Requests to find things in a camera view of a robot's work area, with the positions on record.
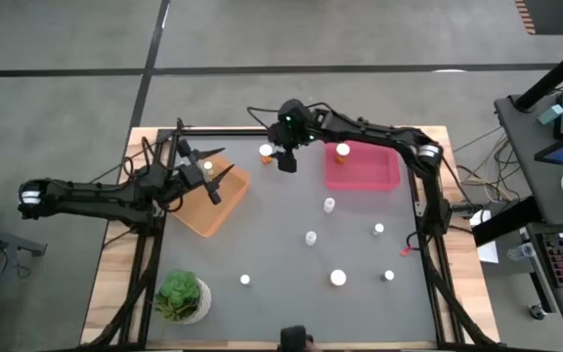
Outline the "green succulent plant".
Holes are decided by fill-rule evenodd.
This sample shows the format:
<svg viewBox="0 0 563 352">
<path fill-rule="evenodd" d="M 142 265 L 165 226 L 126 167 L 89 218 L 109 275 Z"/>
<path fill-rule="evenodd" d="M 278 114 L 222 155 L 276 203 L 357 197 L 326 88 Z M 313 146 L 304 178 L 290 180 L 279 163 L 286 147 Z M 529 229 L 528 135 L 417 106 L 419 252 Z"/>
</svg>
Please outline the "green succulent plant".
<svg viewBox="0 0 563 352">
<path fill-rule="evenodd" d="M 183 321 L 197 310 L 200 291 L 193 272 L 174 270 L 155 294 L 154 309 L 167 321 Z"/>
</svg>

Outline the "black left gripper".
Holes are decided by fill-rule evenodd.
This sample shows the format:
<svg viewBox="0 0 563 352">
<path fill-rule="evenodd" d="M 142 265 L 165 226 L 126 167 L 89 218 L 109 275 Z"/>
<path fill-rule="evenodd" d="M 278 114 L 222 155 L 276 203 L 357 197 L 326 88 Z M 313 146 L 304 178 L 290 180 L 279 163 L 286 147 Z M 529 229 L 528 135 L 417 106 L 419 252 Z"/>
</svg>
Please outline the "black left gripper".
<svg viewBox="0 0 563 352">
<path fill-rule="evenodd" d="M 205 172 L 201 169 L 199 162 L 222 152 L 224 148 L 200 151 L 193 149 L 187 140 L 179 140 L 177 142 L 177 152 L 181 158 L 186 158 L 190 163 L 185 166 L 179 166 L 178 170 L 180 178 L 185 182 L 187 188 L 191 191 L 196 187 L 203 186 L 213 204 L 221 202 L 221 198 L 217 192 L 223 178 L 234 168 L 231 164 L 223 171 L 214 176 L 210 181 L 205 178 Z"/>
</svg>

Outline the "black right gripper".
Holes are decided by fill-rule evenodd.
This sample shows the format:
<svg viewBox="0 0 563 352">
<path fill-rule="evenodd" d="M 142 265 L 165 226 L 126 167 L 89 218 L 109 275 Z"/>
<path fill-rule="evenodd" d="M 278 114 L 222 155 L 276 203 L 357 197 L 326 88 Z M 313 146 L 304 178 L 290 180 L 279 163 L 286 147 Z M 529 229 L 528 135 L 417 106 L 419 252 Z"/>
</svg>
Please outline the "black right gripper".
<svg viewBox="0 0 563 352">
<path fill-rule="evenodd" d="M 279 128 L 272 124 L 267 129 L 269 138 L 278 138 L 272 142 L 276 152 L 283 153 L 279 158 L 279 169 L 284 172 L 295 173 L 297 161 L 293 154 L 301 145 L 310 143 L 309 128 L 314 122 L 310 110 L 299 100 L 291 99 L 282 104 L 279 114 Z"/>
</svg>

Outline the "black metal table frame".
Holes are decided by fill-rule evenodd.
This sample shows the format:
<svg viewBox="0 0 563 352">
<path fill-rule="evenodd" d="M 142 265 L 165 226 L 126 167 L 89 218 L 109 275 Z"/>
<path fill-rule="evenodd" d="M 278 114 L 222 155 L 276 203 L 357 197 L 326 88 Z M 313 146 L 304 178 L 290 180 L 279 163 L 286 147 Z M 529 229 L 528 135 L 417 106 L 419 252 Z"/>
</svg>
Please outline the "black metal table frame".
<svg viewBox="0 0 563 352">
<path fill-rule="evenodd" d="M 173 127 L 134 127 L 131 129 L 126 155 L 133 155 L 136 150 L 135 145 L 140 143 L 142 137 L 155 140 L 163 136 L 165 130 Z M 455 156 L 452 142 L 446 126 L 426 125 L 414 126 L 422 130 L 433 140 L 437 141 L 444 148 L 446 164 L 455 171 Z M 216 137 L 241 137 L 241 138 L 260 138 L 266 137 L 264 127 L 242 126 L 242 127 L 186 127 L 187 136 L 202 136 L 205 138 Z M 463 200 L 463 194 L 456 189 L 457 175 L 443 176 L 443 191 L 446 198 L 451 202 Z M 499 332 L 491 305 L 490 296 L 483 275 L 481 262 L 478 258 L 477 248 L 473 236 L 464 232 L 470 230 L 468 221 L 462 218 L 452 218 L 452 225 L 448 233 L 439 240 L 432 240 L 429 244 L 432 263 L 441 272 L 442 278 L 453 290 L 454 295 L 466 310 L 467 314 L 479 327 L 479 329 L 490 339 L 499 341 Z M 107 347 L 97 347 L 93 350 L 90 346 L 91 340 L 108 325 L 117 313 L 117 310 L 126 299 L 130 284 L 130 274 L 146 270 L 152 256 L 153 238 L 137 240 L 134 235 L 125 235 L 124 240 L 117 241 L 116 248 L 104 249 L 99 259 L 98 271 L 94 280 L 93 291 L 88 305 L 84 328 L 81 333 L 79 345 L 73 348 L 73 352 L 131 352 L 131 351 L 180 351 L 180 350 L 219 350 L 219 351 L 267 351 L 273 350 L 277 346 L 270 338 L 268 340 L 257 341 L 231 341 L 231 340 L 210 340 L 210 341 L 169 341 L 159 340 L 147 342 L 139 341 L 139 332 L 142 333 L 148 327 L 145 321 L 144 308 L 150 306 L 146 303 L 147 299 L 142 297 L 137 299 L 132 308 L 132 315 L 127 318 L 129 328 L 126 328 L 130 337 L 125 337 L 125 342 L 119 342 L 121 329 L 117 331 L 117 336 L 108 344 Z M 134 274 L 136 281 L 142 274 Z M 429 290 L 430 298 L 435 296 L 435 305 L 438 309 L 437 332 L 444 333 L 444 340 L 448 343 L 472 344 L 472 338 L 464 330 L 455 313 L 450 310 L 447 301 L 437 288 Z M 324 342 L 319 344 L 325 350 L 333 351 L 362 351 L 362 350 L 428 350 L 434 349 L 437 345 L 437 338 L 427 341 L 394 341 L 394 342 Z"/>
</svg>

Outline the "white plant pot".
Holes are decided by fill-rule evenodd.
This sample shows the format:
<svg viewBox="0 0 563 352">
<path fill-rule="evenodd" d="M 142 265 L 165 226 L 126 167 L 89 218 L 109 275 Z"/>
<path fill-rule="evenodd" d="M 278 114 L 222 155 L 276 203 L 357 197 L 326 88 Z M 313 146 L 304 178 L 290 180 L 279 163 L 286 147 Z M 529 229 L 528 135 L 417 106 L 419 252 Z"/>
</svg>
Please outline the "white plant pot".
<svg viewBox="0 0 563 352">
<path fill-rule="evenodd" d="M 195 323 L 200 322 L 208 314 L 212 305 L 211 290 L 203 280 L 199 278 L 196 278 L 196 280 L 197 280 L 197 286 L 200 291 L 200 299 L 197 305 L 197 310 L 193 315 L 191 315 L 189 318 L 183 321 L 178 321 L 178 322 L 168 321 L 168 322 L 172 322 L 178 325 L 193 325 Z"/>
</svg>

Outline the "dark floor mat striped border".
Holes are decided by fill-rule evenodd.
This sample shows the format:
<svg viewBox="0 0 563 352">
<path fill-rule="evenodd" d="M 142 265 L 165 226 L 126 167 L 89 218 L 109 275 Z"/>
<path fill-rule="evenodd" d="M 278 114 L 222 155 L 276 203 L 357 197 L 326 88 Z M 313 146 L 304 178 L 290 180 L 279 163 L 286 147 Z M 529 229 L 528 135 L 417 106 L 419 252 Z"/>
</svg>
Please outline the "dark floor mat striped border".
<svg viewBox="0 0 563 352">
<path fill-rule="evenodd" d="M 530 35 L 563 35 L 563 0 L 514 0 Z"/>
</svg>

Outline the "dark grey side desk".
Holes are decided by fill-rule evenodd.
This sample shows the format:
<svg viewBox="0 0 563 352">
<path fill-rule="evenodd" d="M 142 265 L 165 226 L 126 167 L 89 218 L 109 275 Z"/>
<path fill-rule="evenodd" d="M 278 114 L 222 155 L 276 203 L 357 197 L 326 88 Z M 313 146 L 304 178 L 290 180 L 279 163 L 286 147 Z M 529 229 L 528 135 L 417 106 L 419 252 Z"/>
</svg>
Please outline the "dark grey side desk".
<svg viewBox="0 0 563 352">
<path fill-rule="evenodd" d="M 516 153 L 541 218 L 549 225 L 563 225 L 563 191 L 560 186 L 563 165 L 535 160 L 537 152 L 556 142 L 552 135 L 553 127 L 538 122 L 538 117 L 551 108 L 556 99 L 544 97 L 525 111 L 514 106 L 516 99 L 514 95 L 495 100 L 499 124 Z"/>
</svg>

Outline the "grey table mat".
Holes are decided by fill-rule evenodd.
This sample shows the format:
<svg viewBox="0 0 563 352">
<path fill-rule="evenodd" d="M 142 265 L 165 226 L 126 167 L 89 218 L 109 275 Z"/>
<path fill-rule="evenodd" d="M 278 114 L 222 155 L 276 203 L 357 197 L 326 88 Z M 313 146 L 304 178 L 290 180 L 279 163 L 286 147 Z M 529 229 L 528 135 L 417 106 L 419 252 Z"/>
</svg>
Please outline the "grey table mat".
<svg viewBox="0 0 563 352">
<path fill-rule="evenodd" d="M 436 337 L 422 261 L 401 250 L 415 228 L 411 187 L 389 192 L 332 192 L 325 186 L 324 147 L 296 152 L 298 169 L 285 173 L 259 157 L 260 138 L 193 137 L 248 171 L 250 187 L 209 238 L 180 220 L 165 223 L 158 274 L 195 273 L 212 305 L 198 323 L 181 326 L 158 315 L 148 341 L 277 341 L 282 328 L 304 326 L 318 342 L 427 341 Z M 332 212 L 323 210 L 335 199 Z M 381 223 L 384 232 L 371 233 Z M 309 231 L 314 245 L 305 244 Z M 329 274 L 346 273 L 343 286 Z M 394 280 L 381 279 L 391 270 Z M 250 277 L 243 285 L 241 275 Z"/>
</svg>

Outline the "white paper sheet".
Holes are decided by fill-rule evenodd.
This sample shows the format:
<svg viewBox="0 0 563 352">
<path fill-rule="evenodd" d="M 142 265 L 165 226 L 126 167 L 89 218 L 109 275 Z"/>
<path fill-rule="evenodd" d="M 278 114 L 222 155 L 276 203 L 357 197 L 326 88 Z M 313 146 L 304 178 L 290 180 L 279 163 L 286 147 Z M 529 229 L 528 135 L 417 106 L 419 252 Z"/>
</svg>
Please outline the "white paper sheet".
<svg viewBox="0 0 563 352">
<path fill-rule="evenodd" d="M 498 248 L 495 242 L 488 242 L 478 246 L 477 253 L 481 262 L 499 264 Z"/>
</svg>

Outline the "black desk crossbar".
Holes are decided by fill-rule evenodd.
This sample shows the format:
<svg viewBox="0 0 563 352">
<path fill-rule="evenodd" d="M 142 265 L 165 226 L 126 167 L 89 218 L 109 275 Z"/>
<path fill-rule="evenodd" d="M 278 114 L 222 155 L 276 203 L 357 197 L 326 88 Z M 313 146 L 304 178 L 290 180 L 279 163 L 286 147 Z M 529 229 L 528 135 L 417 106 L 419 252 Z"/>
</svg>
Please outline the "black desk crossbar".
<svg viewBox="0 0 563 352">
<path fill-rule="evenodd" d="M 536 199 L 528 197 L 474 226 L 472 234 L 476 246 L 480 247 L 530 223 L 538 223 L 542 220 Z"/>
</svg>

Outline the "black metal pole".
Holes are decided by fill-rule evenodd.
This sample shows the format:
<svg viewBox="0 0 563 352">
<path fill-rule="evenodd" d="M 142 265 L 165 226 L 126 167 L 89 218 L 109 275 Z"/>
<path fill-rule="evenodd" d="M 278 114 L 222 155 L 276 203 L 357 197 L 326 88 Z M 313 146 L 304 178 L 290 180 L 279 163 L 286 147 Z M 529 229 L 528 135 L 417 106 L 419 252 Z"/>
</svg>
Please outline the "black metal pole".
<svg viewBox="0 0 563 352">
<path fill-rule="evenodd" d="M 513 103 L 520 111 L 529 110 L 541 98 L 563 82 L 563 60 Z"/>
</svg>

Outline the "clear plastic tube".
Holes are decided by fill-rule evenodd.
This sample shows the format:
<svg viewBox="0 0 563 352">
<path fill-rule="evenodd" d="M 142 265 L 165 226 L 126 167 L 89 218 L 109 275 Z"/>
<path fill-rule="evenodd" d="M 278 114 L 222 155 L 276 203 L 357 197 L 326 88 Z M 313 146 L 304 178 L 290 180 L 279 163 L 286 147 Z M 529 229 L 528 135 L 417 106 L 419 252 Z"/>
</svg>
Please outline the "clear plastic tube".
<svg viewBox="0 0 563 352">
<path fill-rule="evenodd" d="M 536 255 L 536 250 L 530 242 L 516 245 L 507 251 L 507 257 L 513 261 L 530 259 Z"/>
</svg>

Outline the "person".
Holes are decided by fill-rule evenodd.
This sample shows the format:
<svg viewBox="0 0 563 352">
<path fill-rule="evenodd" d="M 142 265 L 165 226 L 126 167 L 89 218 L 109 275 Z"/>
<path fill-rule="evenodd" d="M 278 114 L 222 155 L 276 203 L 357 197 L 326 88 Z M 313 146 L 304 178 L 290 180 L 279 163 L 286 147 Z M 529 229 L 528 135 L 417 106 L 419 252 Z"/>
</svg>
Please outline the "person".
<svg viewBox="0 0 563 352">
<path fill-rule="evenodd" d="M 277 352 L 306 352 L 314 337 L 307 333 L 304 326 L 292 326 L 280 331 Z"/>
</svg>

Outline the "grey metal desk leg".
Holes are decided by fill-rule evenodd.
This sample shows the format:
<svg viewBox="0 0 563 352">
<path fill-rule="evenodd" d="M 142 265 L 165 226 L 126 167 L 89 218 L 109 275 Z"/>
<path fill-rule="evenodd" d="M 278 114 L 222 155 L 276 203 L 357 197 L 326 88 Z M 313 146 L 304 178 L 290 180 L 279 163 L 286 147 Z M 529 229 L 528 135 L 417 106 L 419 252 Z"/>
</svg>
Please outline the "grey metal desk leg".
<svg viewBox="0 0 563 352">
<path fill-rule="evenodd" d="M 519 234 L 523 243 L 530 242 L 531 244 L 533 244 L 533 236 L 528 233 L 526 228 L 521 228 L 519 230 Z M 556 313 L 557 304 L 552 294 L 549 282 L 544 274 L 544 270 L 542 268 L 541 261 L 538 255 L 530 258 L 529 261 L 533 267 L 533 272 L 530 274 L 530 278 L 539 299 L 539 303 L 537 304 L 540 304 L 543 307 L 546 315 L 549 313 Z"/>
</svg>

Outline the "pink translucent plastic bin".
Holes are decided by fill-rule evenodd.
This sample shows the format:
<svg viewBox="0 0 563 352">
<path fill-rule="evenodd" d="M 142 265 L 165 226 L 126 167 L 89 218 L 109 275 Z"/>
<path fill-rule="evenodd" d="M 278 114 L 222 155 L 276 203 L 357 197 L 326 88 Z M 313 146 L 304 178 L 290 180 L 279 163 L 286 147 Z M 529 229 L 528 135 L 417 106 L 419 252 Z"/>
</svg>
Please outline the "pink translucent plastic bin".
<svg viewBox="0 0 563 352">
<path fill-rule="evenodd" d="M 336 143 L 325 144 L 325 185 L 335 191 L 380 191 L 401 182 L 398 154 L 390 148 L 347 141 L 350 152 L 338 162 Z"/>
</svg>

